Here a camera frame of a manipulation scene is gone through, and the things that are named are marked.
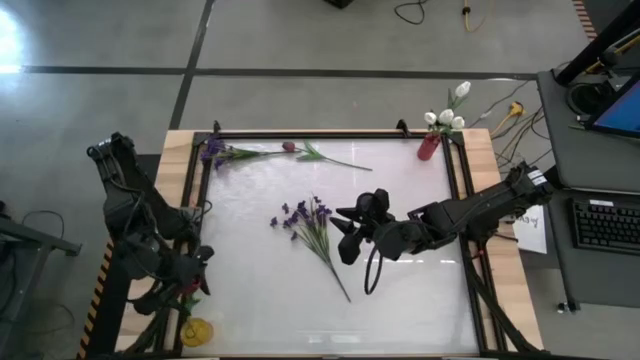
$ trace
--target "keyboard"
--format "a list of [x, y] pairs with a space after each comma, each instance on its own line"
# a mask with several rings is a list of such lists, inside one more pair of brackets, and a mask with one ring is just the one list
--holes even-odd
[[640, 255], [640, 205], [570, 199], [569, 210], [577, 248]]

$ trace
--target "glass panel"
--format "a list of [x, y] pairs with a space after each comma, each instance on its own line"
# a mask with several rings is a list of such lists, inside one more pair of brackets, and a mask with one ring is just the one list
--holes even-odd
[[[451, 192], [440, 146], [430, 161], [417, 159], [421, 140], [317, 140], [335, 160], [297, 162], [284, 154], [240, 160], [212, 169], [203, 244], [211, 296], [193, 316], [210, 321], [213, 340], [193, 355], [396, 355], [477, 354], [473, 320], [457, 241], [436, 251], [384, 260], [376, 291], [365, 295], [364, 272], [372, 244], [355, 264], [341, 263], [341, 233], [328, 226], [333, 264], [352, 302], [331, 271], [290, 232], [269, 227], [284, 219], [281, 206], [320, 197], [331, 209], [354, 206], [358, 195], [383, 188], [398, 219]], [[243, 149], [278, 151], [281, 141], [228, 141]], [[372, 264], [372, 277], [377, 262]]]

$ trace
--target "monitor screen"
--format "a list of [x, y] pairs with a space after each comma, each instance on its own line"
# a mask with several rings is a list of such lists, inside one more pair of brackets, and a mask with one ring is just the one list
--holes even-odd
[[622, 94], [593, 125], [640, 135], [640, 81]]

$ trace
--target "power cord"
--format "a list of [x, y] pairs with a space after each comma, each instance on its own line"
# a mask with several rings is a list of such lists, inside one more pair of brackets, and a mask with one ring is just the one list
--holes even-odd
[[[414, 2], [408, 2], [408, 3], [404, 3], [404, 4], [400, 4], [396, 7], [393, 8], [393, 12], [396, 13], [396, 16], [398, 16], [400, 19], [408, 22], [411, 25], [420, 25], [424, 22], [424, 18], [425, 18], [425, 11], [424, 11], [424, 4], [427, 2], [428, 0], [416, 0]], [[400, 14], [400, 12], [398, 12], [398, 9], [402, 8], [402, 7], [406, 7], [406, 6], [417, 6], [420, 8], [420, 20], [419, 21], [413, 21], [411, 19], [407, 19], [406, 17], [402, 16]]]
[[480, 21], [480, 24], [478, 24], [478, 26], [476, 26], [475, 28], [471, 28], [471, 26], [469, 25], [469, 13], [471, 13], [471, 7], [469, 6], [469, 0], [464, 0], [464, 7], [462, 8], [462, 16], [464, 16], [464, 28], [468, 33], [474, 33], [476, 31], [478, 31], [482, 25], [484, 25], [485, 21], [487, 21], [487, 19], [489, 18], [489, 16], [491, 16], [491, 13], [493, 12], [493, 8], [495, 7], [495, 0], [488, 0], [489, 1], [489, 10], [487, 11], [487, 14], [482, 18], [482, 20]]

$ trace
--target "computer monitor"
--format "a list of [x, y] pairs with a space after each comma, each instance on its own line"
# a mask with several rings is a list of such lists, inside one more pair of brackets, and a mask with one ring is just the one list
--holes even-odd
[[640, 138], [640, 73], [616, 92], [611, 102], [585, 124], [590, 130]]

